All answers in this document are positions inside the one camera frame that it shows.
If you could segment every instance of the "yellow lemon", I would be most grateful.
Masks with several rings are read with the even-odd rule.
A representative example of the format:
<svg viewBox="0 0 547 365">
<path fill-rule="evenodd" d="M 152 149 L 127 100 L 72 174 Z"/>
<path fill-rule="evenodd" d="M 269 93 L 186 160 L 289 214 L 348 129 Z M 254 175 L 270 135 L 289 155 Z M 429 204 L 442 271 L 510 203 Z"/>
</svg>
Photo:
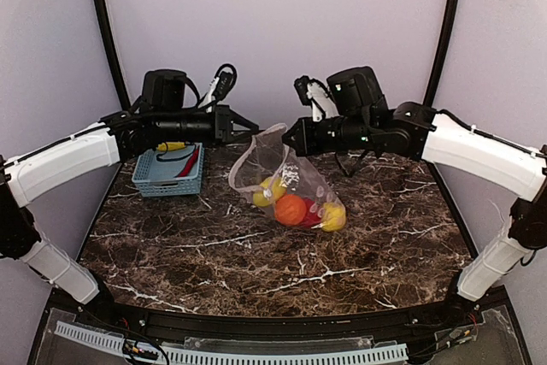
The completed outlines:
<svg viewBox="0 0 547 365">
<path fill-rule="evenodd" d="M 321 218 L 321 229 L 323 231 L 338 231 L 345 226 L 345 207 L 342 204 L 324 203 L 325 210 Z"/>
<path fill-rule="evenodd" d="M 277 200 L 282 198 L 285 195 L 287 189 L 281 185 L 281 179 L 276 178 L 270 187 L 270 182 L 272 177 L 268 177 L 262 183 L 260 187 L 264 190 L 257 191 L 253 194 L 253 204 L 257 207 L 267 207 L 275 203 Z"/>
</svg>

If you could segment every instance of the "red fruit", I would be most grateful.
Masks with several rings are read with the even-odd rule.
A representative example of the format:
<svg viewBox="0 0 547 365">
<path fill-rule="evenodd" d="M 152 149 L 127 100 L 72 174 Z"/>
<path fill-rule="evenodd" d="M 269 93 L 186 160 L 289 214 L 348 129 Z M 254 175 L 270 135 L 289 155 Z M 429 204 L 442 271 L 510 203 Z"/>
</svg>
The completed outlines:
<svg viewBox="0 0 547 365">
<path fill-rule="evenodd" d="M 304 217 L 300 225 L 302 227 L 313 227 L 321 223 L 321 218 L 317 215 L 319 207 L 315 204 L 315 201 L 309 198 L 304 198 L 304 202 L 306 203 L 306 216 Z M 311 211 L 312 206 L 315 206 L 314 212 Z"/>
</svg>

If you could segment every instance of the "black frame pole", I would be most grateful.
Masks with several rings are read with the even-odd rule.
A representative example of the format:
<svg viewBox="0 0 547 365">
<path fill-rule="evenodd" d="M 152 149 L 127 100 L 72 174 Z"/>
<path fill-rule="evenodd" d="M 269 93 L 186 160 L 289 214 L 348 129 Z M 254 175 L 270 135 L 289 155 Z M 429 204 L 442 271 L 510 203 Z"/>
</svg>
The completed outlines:
<svg viewBox="0 0 547 365">
<path fill-rule="evenodd" d="M 433 60 L 431 75 L 423 101 L 428 107 L 432 107 L 435 95 L 437 94 L 438 82 L 440 81 L 441 73 L 443 72 L 444 59 L 446 59 L 446 53 L 450 44 L 450 36 L 452 34 L 452 27 L 454 26 L 454 19 L 456 18 L 457 6 L 458 0 L 446 0 L 443 25 L 441 26 L 441 33 L 438 37 L 437 51 L 435 52 L 435 59 Z"/>
<path fill-rule="evenodd" d="M 106 0 L 93 0 L 95 3 L 95 12 L 97 13 L 97 21 L 103 38 L 104 51 L 109 62 L 110 74 L 114 81 L 114 87 L 120 100 L 121 108 L 127 110 L 131 107 L 131 101 L 127 94 L 126 83 L 121 72 L 120 60 L 116 52 L 114 38 L 112 36 L 112 28 L 110 27 L 109 14 L 106 8 Z"/>
</svg>

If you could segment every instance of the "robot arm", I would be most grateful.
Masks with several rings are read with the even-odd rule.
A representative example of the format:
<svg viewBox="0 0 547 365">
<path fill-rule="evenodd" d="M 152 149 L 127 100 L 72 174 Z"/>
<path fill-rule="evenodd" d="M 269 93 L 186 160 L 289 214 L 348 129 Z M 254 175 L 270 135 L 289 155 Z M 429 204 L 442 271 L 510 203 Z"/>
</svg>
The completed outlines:
<svg viewBox="0 0 547 365">
<path fill-rule="evenodd" d="M 235 79 L 219 81 L 219 76 L 224 80 L 230 77 L 221 69 L 205 105 L 198 99 L 193 108 L 181 108 L 185 85 L 195 90 L 183 72 L 148 72 L 143 94 L 130 110 L 109 115 L 24 156 L 6 162 L 0 157 L 0 255 L 21 259 L 52 285 L 81 303 L 89 303 L 99 293 L 96 279 L 36 230 L 26 206 L 79 175 L 124 162 L 160 143 L 227 144 L 242 137 L 242 133 L 234 134 L 234 124 L 249 129 L 247 133 L 256 132 L 256 124 L 218 104 L 235 83 Z"/>
<path fill-rule="evenodd" d="M 523 257 L 547 246 L 545 152 L 477 130 L 447 110 L 418 103 L 388 109 L 371 68 L 345 70 L 327 84 L 340 115 L 299 119 L 284 136 L 299 156 L 347 150 L 396 153 L 459 168 L 518 196 L 513 220 L 508 218 L 499 235 L 458 274 L 456 299 L 480 299 Z"/>
</svg>

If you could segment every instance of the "wire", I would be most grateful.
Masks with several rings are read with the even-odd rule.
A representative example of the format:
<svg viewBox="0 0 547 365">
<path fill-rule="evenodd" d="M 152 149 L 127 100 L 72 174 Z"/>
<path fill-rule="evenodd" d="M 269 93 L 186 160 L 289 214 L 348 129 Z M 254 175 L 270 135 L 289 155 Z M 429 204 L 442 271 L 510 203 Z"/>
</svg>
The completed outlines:
<svg viewBox="0 0 547 365">
<path fill-rule="evenodd" d="M 216 106 L 219 101 L 221 100 L 213 100 L 212 102 L 208 102 L 207 104 L 205 104 L 204 106 L 201 106 L 199 109 L 202 110 L 202 111 L 205 111 L 207 110 L 209 107 L 213 107 L 213 106 Z"/>
<path fill-rule="evenodd" d="M 452 121 L 454 121 L 458 126 L 463 127 L 463 128 L 465 128 L 466 130 L 468 130 L 470 132 L 474 132 L 475 134 L 477 134 L 480 137 L 488 138 L 490 140 L 497 141 L 498 143 L 508 145 L 509 147 L 512 147 L 514 149 L 522 151 L 523 153 L 529 154 L 531 156 L 536 156 L 536 157 L 539 157 L 539 158 L 547 159 L 547 155 L 545 155 L 544 153 L 542 153 L 540 151 L 529 150 L 526 147 L 523 147 L 519 144 L 513 143 L 512 141 L 508 141 L 505 138 L 501 138 L 501 137 L 495 136 L 494 134 L 490 134 L 489 132 L 483 132 L 482 130 L 478 130 L 476 128 L 473 128 L 473 127 L 469 126 L 466 122 L 464 122 L 463 120 L 458 118 L 454 113 L 451 113 L 447 109 L 439 110 L 438 113 L 441 114 L 441 115 L 448 115 L 450 117 L 450 119 Z"/>
<path fill-rule="evenodd" d="M 194 96 L 196 96 L 196 104 L 194 104 L 193 107 L 197 108 L 199 106 L 199 102 L 201 100 L 201 96 L 199 95 L 199 91 L 197 91 L 197 87 L 194 84 L 193 81 L 189 77 L 186 77 L 184 80 L 185 84 L 190 88 L 190 90 L 194 93 Z"/>
<path fill-rule="evenodd" d="M 449 320 L 444 320 L 443 322 L 439 322 L 438 324 L 420 324 L 420 323 L 417 323 L 417 324 L 404 324 L 404 325 L 408 328 L 438 329 L 440 331 L 441 330 L 440 328 L 447 327 L 449 325 Z"/>
<path fill-rule="evenodd" d="M 230 63 L 224 63 L 222 64 L 217 70 L 216 70 L 216 73 L 215 73 L 215 77 L 219 77 L 221 75 L 221 72 L 225 69 L 225 68 L 229 68 L 230 71 L 232 72 L 232 81 L 230 82 L 230 85 L 231 87 L 229 88 L 229 90 L 231 90 L 235 85 L 236 85 L 236 81 L 238 80 L 238 71 L 236 70 L 236 68 L 230 64 Z"/>
<path fill-rule="evenodd" d="M 471 318 L 471 321 L 473 321 L 473 329 L 475 331 L 475 338 L 479 336 L 479 326 L 477 325 L 477 318 L 475 318 L 474 314 L 469 314 L 469 318 Z"/>
<path fill-rule="evenodd" d="M 88 128 L 88 129 L 85 129 L 82 132 L 77 132 L 76 134 L 74 134 L 74 137 L 75 138 L 82 137 L 86 134 L 89 134 L 90 132 L 96 132 L 97 130 L 102 130 L 102 129 L 108 128 L 108 127 L 109 126 L 107 126 L 106 124 L 103 124 L 101 126 Z M 21 157 L 17 158 L 16 160 L 13 160 L 12 162 L 7 162 L 6 164 L 3 164 L 0 167 L 0 171 L 5 170 L 8 167 L 12 167 L 15 164 L 15 162 L 24 162 L 25 160 L 28 160 L 31 157 L 34 157 L 34 156 L 36 156 L 40 153 L 43 153 L 46 150 L 52 149 L 53 147 L 56 147 L 57 145 L 62 144 L 62 143 L 66 143 L 67 141 L 70 141 L 70 140 L 72 140 L 72 138 L 70 136 L 60 138 L 57 141 L 54 141 L 53 143 L 49 143 L 48 145 L 45 145 L 44 147 L 41 147 L 41 148 L 39 148 L 35 151 L 32 151 L 28 154 L 25 154 L 24 156 L 21 156 Z"/>
<path fill-rule="evenodd" d="M 129 328 L 129 322 L 127 322 L 127 320 L 125 318 L 121 318 L 121 321 L 123 322 L 123 324 L 126 326 L 127 329 L 130 329 Z"/>
<path fill-rule="evenodd" d="M 130 365 L 138 365 L 138 362 L 135 359 L 135 356 L 133 355 L 131 350 L 127 348 L 128 345 L 129 345 L 129 342 L 127 341 L 127 338 L 124 338 L 121 352 L 128 355 L 129 359 L 125 357 L 123 357 L 123 359 L 126 363 L 129 363 Z"/>
<path fill-rule="evenodd" d="M 469 337 L 469 334 L 470 334 L 470 331 L 465 331 L 463 332 L 462 334 L 458 335 L 457 337 L 454 337 L 452 339 L 449 339 L 448 341 L 446 341 L 442 346 L 440 346 L 439 348 L 437 348 L 436 350 L 434 350 L 433 352 L 424 352 L 424 350 L 421 350 L 419 352 L 416 352 L 415 354 L 412 354 L 412 355 L 409 355 L 409 358 L 423 358 L 423 357 L 426 357 L 426 358 L 429 358 L 433 355 L 436 355 L 438 354 L 439 352 L 442 352 L 443 350 L 448 350 L 449 348 L 452 348 L 454 346 L 456 346 L 455 343 L 459 343 L 459 344 L 463 344 L 464 342 L 467 342 L 466 340 L 464 340 L 465 338 L 468 338 Z"/>
<path fill-rule="evenodd" d="M 315 100 L 313 97 L 310 97 L 309 100 L 315 104 L 315 106 L 317 106 L 317 109 L 319 109 L 319 111 L 321 112 L 321 114 L 323 115 L 323 120 L 326 119 L 326 111 L 321 107 L 321 105 L 319 103 L 317 103 L 317 100 Z"/>
<path fill-rule="evenodd" d="M 433 348 L 434 346 L 437 346 L 437 344 L 439 342 L 441 342 L 442 340 L 444 340 L 446 337 L 449 337 L 451 333 L 453 333 L 457 328 L 459 327 L 459 325 L 456 325 L 455 327 L 453 327 L 452 329 L 450 329 L 449 331 L 447 331 L 446 333 L 444 333 L 441 337 L 439 337 L 435 342 L 433 342 L 432 344 L 428 345 L 426 348 L 424 348 L 423 350 L 419 350 L 418 352 L 415 352 L 414 354 L 412 354 L 412 356 L 417 356 L 423 352 L 426 352 L 428 350 L 430 350 L 431 348 Z"/>
<path fill-rule="evenodd" d="M 133 104 L 131 105 L 131 107 L 127 110 L 127 113 L 129 113 L 130 115 L 134 115 L 138 108 L 140 107 L 140 103 L 143 101 L 143 97 L 142 96 L 139 96 L 135 99 L 135 101 L 133 102 Z"/>
<path fill-rule="evenodd" d="M 169 361 L 168 354 L 165 352 L 165 350 L 163 350 L 163 348 L 157 342 L 154 342 L 152 339 L 150 339 L 148 337 L 145 337 L 143 334 L 136 333 L 135 331 L 132 331 L 130 329 L 125 329 L 125 328 L 122 328 L 122 327 L 117 327 L 115 325 L 110 325 L 107 322 L 99 320 L 94 314 L 92 314 L 90 311 L 85 309 L 83 306 L 80 305 L 79 307 L 82 308 L 82 310 L 84 312 L 86 312 L 91 318 L 93 318 L 95 321 L 103 324 L 104 326 L 106 326 L 108 328 L 115 329 L 116 331 L 119 331 L 119 332 L 123 333 L 124 335 L 126 335 L 126 333 L 130 333 L 130 334 L 134 335 L 137 338 L 143 339 L 145 342 L 149 343 L 150 345 L 152 345 L 154 348 L 156 348 L 157 350 L 159 350 L 162 353 L 163 357 L 165 358 L 166 365 L 171 364 L 171 361 Z"/>
<path fill-rule="evenodd" d="M 188 154 L 185 154 L 181 157 L 176 158 L 163 158 L 169 151 L 165 151 L 164 153 L 156 154 L 156 160 L 159 162 L 180 162 L 181 160 L 185 160 L 186 158 L 190 157 L 192 154 L 194 154 L 194 151 L 196 151 L 196 145 L 195 144 L 188 144 L 186 146 L 187 148 L 192 147 L 192 151 Z"/>
<path fill-rule="evenodd" d="M 353 166 L 351 166 L 351 169 L 349 171 L 346 167 L 344 167 L 344 164 L 342 164 L 342 162 L 340 161 L 338 153 L 334 153 L 334 161 L 338 165 L 338 168 L 340 168 L 340 170 L 342 170 L 342 173 L 344 173 L 344 175 L 346 177 L 351 178 L 357 173 L 357 171 L 359 171 L 361 169 L 360 166 L 361 166 L 362 160 L 363 160 L 363 158 L 365 158 L 367 156 L 367 154 L 368 154 L 368 150 L 364 150 L 359 155 L 359 158 L 357 158 L 357 160 L 353 163 Z"/>
<path fill-rule="evenodd" d="M 524 257 L 522 257 L 522 258 L 521 258 L 521 266 L 522 266 L 522 267 L 527 267 L 527 266 L 529 266 L 529 265 L 532 263 L 533 259 L 536 257 L 537 252 L 538 252 L 538 250 L 534 250 L 533 253 L 532 253 L 532 256 L 531 256 L 530 259 L 529 259 L 528 261 L 526 261 L 526 262 L 524 262 Z"/>
<path fill-rule="evenodd" d="M 318 79 L 312 79 L 309 81 L 310 83 L 317 83 L 321 89 L 326 93 L 326 95 L 331 99 L 334 100 L 334 96 L 332 95 L 331 91 L 328 89 L 328 87 L 325 86 L 325 84 Z"/>
</svg>

